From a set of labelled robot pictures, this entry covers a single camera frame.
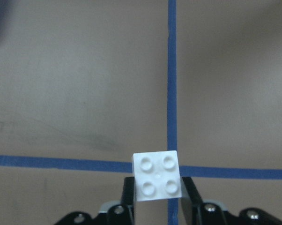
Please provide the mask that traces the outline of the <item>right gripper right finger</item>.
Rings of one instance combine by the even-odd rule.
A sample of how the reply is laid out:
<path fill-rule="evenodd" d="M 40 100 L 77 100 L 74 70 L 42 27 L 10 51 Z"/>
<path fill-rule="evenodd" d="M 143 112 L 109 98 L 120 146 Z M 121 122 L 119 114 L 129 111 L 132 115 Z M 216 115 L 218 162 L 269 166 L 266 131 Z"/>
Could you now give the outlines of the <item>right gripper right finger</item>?
<path fill-rule="evenodd" d="M 181 177 L 181 206 L 187 225 L 198 223 L 198 207 L 203 203 L 202 197 L 191 177 Z"/>

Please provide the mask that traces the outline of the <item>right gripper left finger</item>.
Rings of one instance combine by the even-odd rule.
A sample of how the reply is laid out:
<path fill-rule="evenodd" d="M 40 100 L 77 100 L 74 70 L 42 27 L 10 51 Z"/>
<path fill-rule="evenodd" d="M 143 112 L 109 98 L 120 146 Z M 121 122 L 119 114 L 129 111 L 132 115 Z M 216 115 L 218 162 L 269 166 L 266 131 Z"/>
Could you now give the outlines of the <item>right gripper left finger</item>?
<path fill-rule="evenodd" d="M 125 177 L 120 205 L 124 209 L 121 214 L 124 218 L 125 225 L 134 225 L 134 204 L 136 201 L 135 179 L 134 177 Z"/>

